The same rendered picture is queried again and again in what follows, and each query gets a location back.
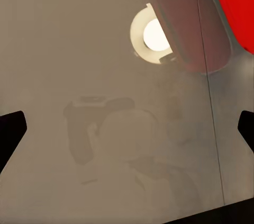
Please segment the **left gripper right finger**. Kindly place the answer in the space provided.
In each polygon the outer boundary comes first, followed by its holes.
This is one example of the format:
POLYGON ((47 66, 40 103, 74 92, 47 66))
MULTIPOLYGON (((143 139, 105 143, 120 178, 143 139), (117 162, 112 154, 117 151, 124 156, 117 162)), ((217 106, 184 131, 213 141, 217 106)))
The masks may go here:
POLYGON ((254 152, 254 112, 242 111, 238 130, 254 152))

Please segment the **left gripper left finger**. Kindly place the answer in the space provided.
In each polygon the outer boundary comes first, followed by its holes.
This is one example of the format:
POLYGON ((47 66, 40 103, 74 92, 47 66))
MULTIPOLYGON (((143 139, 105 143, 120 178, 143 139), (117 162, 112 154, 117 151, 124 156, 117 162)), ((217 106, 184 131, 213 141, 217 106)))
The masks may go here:
POLYGON ((0 173, 26 131, 27 125, 22 111, 0 117, 0 173))

